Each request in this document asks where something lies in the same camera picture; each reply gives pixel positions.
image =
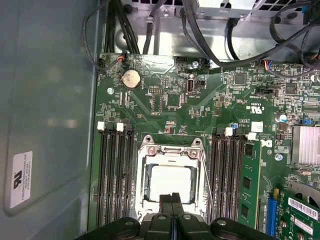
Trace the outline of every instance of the integrated circuit chip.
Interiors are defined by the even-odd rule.
[[[246,189],[250,189],[251,187],[251,180],[247,177],[244,177],[243,178],[243,186],[246,188]]]
[[[296,94],[297,84],[295,83],[287,83],[285,85],[285,94],[295,95]]]
[[[249,208],[247,208],[245,205],[241,205],[241,214],[244,216],[246,219],[249,216]]]
[[[246,84],[246,75],[243,73],[237,73],[236,75],[234,75],[234,84],[245,85]]]
[[[253,153],[254,153],[254,146],[251,144],[246,144],[244,148],[244,154],[252,157]]]

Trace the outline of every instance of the cable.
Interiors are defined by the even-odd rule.
[[[107,6],[108,2],[110,0],[106,0],[105,2],[103,2],[102,4],[100,4],[99,6],[96,7],[95,10],[93,10],[90,14],[88,14],[84,20],[83,20],[83,23],[82,23],[82,40],[83,40],[83,45],[84,45],[84,50],[85,50],[85,53],[89,59],[89,61],[94,65],[94,67],[96,69],[98,69],[99,71],[101,72],[107,72],[109,71],[112,67],[114,67],[117,63],[119,62],[122,62],[122,58],[117,58],[116,60],[114,60],[113,62],[111,62],[109,64],[109,66],[106,66],[106,67],[100,67],[94,60],[94,58],[92,57],[92,54],[90,52],[90,49],[89,49],[89,45],[88,45],[88,39],[87,39],[87,23],[88,23],[88,20],[96,13],[98,12],[99,10],[103,9],[104,7]]]
[[[234,50],[234,46],[232,45],[232,32],[234,27],[237,26],[239,20],[240,18],[229,18],[226,23],[226,44],[234,60],[240,60]]]
[[[278,11],[276,13],[276,15],[274,15],[272,18],[271,18],[271,21],[270,21],[270,25],[269,25],[269,31],[270,31],[270,34],[272,36],[272,38],[278,43],[283,43],[285,41],[285,39],[283,39],[279,33],[277,32],[276,30],[276,19],[277,17],[279,17],[279,15],[287,10],[290,10],[290,9],[296,9],[296,8],[302,8],[308,4],[311,4],[312,2],[311,1],[304,1],[304,2],[297,2],[297,3],[293,3],[293,4],[290,4],[288,6],[285,6],[283,7],[280,11]],[[293,44],[288,44],[286,46],[286,48],[289,48],[291,49],[292,51],[295,52],[295,54],[297,54],[297,56],[300,56],[300,49],[293,45]]]
[[[310,34],[310,30],[305,33],[302,39],[301,52],[300,52],[301,61],[305,66],[309,68],[320,69],[320,62],[318,60],[313,60],[313,62],[309,62],[305,59],[304,49],[305,49],[305,45],[308,40],[309,34]]]
[[[123,32],[124,40],[126,42],[128,50],[129,50],[130,53],[135,54],[136,51],[134,50],[133,43],[131,42],[131,38],[129,36],[128,29],[126,28],[126,25],[124,24],[124,22],[122,21],[122,18],[121,18],[121,14],[120,14],[121,10],[119,9],[119,6],[117,4],[115,4],[114,9],[115,9],[115,13],[116,13],[116,15],[118,17],[118,20],[119,20],[119,23],[120,23],[120,26],[121,26],[121,29],[122,29],[122,32]]]
[[[109,8],[111,10],[109,14],[109,31],[108,34],[108,43],[109,43],[109,52],[115,52],[115,31],[116,31],[116,14],[115,14],[115,4],[114,1],[111,1],[109,4]]]
[[[281,73],[278,73],[276,71],[272,71],[272,70],[267,70],[268,73],[271,73],[272,75],[275,75],[279,78],[285,78],[285,79],[291,79],[291,78],[302,78],[308,74],[311,74],[313,72],[315,72],[315,70],[312,68],[312,69],[309,69],[303,73],[300,73],[300,74],[297,74],[297,75],[284,75],[284,74],[281,74]]]
[[[239,67],[239,66],[250,64],[252,62],[259,61],[261,59],[265,59],[266,57],[269,57],[270,55],[275,54],[279,50],[283,49],[285,46],[290,44],[292,41],[297,39],[299,36],[301,36],[302,34],[306,33],[310,29],[312,29],[314,27],[314,25],[315,25],[314,22],[317,21],[318,19],[320,19],[320,17],[316,18],[315,20],[310,22],[304,28],[302,28],[299,31],[297,31],[295,34],[293,34],[291,37],[289,37],[284,42],[280,43],[279,45],[275,46],[274,48],[272,48],[272,49],[270,49],[270,50],[268,50],[266,52],[263,52],[263,53],[261,53],[261,54],[259,54],[257,56],[254,56],[254,57],[251,57],[251,58],[248,58],[248,59],[245,59],[245,60],[234,61],[234,62],[222,62],[212,52],[212,50],[210,49],[210,47],[209,47],[208,43],[206,42],[204,36],[202,35],[202,33],[201,33],[200,29],[199,29],[199,26],[197,24],[197,20],[195,18],[194,12],[193,12],[193,8],[192,8],[192,5],[191,5],[191,2],[189,2],[189,1],[190,0],[182,0],[184,11],[186,12],[186,16],[187,16],[187,19],[189,21],[191,30],[192,30],[192,32],[194,34],[194,37],[195,37],[196,41],[198,42],[199,46],[210,57],[210,59],[215,64],[217,64],[219,67],[222,67],[222,68],[236,68],[236,67]]]
[[[167,0],[159,0],[154,6],[154,8],[151,10],[149,17],[154,17],[158,9],[163,4],[165,4],[166,1]],[[151,22],[148,22],[146,25],[146,35],[145,35],[146,38],[145,38],[142,54],[148,54],[149,52],[149,47],[150,47],[151,37],[152,37],[152,30],[153,30],[153,24]]]
[[[128,41],[130,41],[132,44],[132,51],[130,51],[130,52],[133,54],[140,54],[138,42],[135,37],[134,30],[132,29],[132,26],[127,18],[127,15],[125,13],[125,10],[124,10],[124,7],[121,3],[121,0],[114,0],[114,1],[115,1],[115,5],[117,8],[119,22],[121,24],[121,27],[123,27],[122,31],[124,31],[124,28],[126,29],[128,36],[129,36]]]
[[[185,38],[187,39],[187,41],[191,44],[191,46],[193,46],[201,55],[203,56],[207,56],[207,54],[201,49],[201,47],[198,46],[198,44],[195,43],[195,41],[193,40],[193,38],[190,36],[188,30],[187,30],[187,19],[186,19],[186,14],[185,14],[185,10],[183,8],[181,8],[180,10],[180,17],[181,17],[181,21],[182,21],[182,29],[183,29],[183,34],[185,36]]]

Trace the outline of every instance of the sticker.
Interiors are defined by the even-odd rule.
[[[311,236],[314,234],[314,230],[310,226],[305,224],[304,222],[300,221],[299,219],[295,218],[294,219],[294,224],[297,225],[302,230],[305,230]]]
[[[32,151],[13,156],[10,208],[30,198]]]
[[[288,199],[288,204],[295,208],[295,209],[298,209],[300,212],[304,213],[305,215],[308,215],[309,217],[315,219],[318,221],[318,212],[311,209],[310,207],[292,199],[291,197],[289,197]]]
[[[263,121],[253,121],[251,123],[251,132],[262,133],[264,131]]]

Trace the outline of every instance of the screw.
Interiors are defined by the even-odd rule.
[[[192,217],[189,214],[185,214],[185,215],[183,215],[183,218],[185,220],[190,220]]]
[[[192,158],[196,158],[198,156],[198,153],[197,153],[197,151],[191,151],[190,152],[190,157],[192,157]]]
[[[165,17],[167,17],[167,16],[169,15],[169,10],[168,10],[168,9],[165,9],[165,10],[163,11],[163,15],[164,15]]]
[[[246,19],[246,15],[245,14],[241,14],[240,15],[240,21],[243,22],[245,19]]]
[[[151,146],[148,148],[148,154],[154,155],[156,153],[156,148],[154,146]]]
[[[280,220],[280,227],[285,229],[287,227],[287,223],[284,220]]]
[[[277,160],[277,161],[281,161],[284,159],[284,156],[282,156],[282,154],[280,153],[277,153],[275,156],[274,156],[274,159]]]
[[[301,232],[298,232],[297,237],[298,237],[298,240],[304,240],[305,239],[305,236]]]
[[[218,225],[220,225],[220,226],[225,226],[225,225],[227,225],[227,222],[224,221],[224,220],[218,220],[216,223],[217,223]]]
[[[193,61],[191,66],[192,66],[192,68],[197,69],[197,68],[199,68],[199,62]]]
[[[109,87],[106,92],[110,95],[114,94],[115,90],[112,87]]]

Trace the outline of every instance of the wire bundle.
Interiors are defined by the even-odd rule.
[[[222,68],[236,68],[236,67],[240,67],[246,64],[250,64],[252,62],[256,62],[256,61],[260,61],[262,59],[265,59],[275,53],[277,53],[278,51],[280,51],[281,49],[283,49],[284,47],[288,46],[289,44],[292,43],[292,41],[294,41],[295,39],[297,39],[298,37],[300,37],[301,35],[307,33],[308,31],[310,31],[314,26],[315,26],[315,22],[320,18],[316,18],[315,20],[311,21],[308,25],[306,25],[305,27],[303,27],[302,29],[300,29],[299,31],[297,31],[295,34],[293,34],[291,37],[289,37],[288,39],[282,41],[281,43],[279,43],[278,45],[276,45],[274,48],[263,52],[257,56],[248,58],[248,59],[244,59],[244,60],[237,60],[237,61],[233,61],[233,62],[223,62],[220,61],[215,54],[212,52],[212,50],[210,49],[208,43],[206,42],[204,36],[202,35],[196,17],[195,17],[195,13],[193,10],[193,5],[192,5],[192,0],[182,0],[183,2],[183,7],[184,7],[184,11],[186,14],[186,18],[189,22],[189,25],[191,27],[191,30],[193,32],[193,35],[195,37],[196,42],[198,43],[198,45],[200,46],[200,48],[204,51],[204,53],[219,67]]]
[[[272,60],[264,60],[264,68],[265,68],[265,70],[267,70],[267,71],[270,70],[273,62],[274,61],[272,61]]]

